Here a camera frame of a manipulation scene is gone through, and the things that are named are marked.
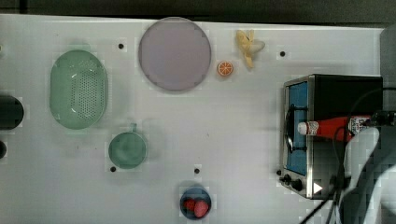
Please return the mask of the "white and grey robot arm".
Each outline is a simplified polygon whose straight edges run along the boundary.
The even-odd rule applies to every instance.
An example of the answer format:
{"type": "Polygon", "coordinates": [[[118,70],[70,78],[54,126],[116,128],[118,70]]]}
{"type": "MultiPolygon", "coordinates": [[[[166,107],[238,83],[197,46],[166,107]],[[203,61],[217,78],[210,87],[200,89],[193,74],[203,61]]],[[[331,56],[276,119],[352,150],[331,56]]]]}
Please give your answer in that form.
{"type": "Polygon", "coordinates": [[[349,181],[336,209],[336,224],[376,224],[381,183],[395,167],[395,112],[378,111],[346,145],[349,181]]]}

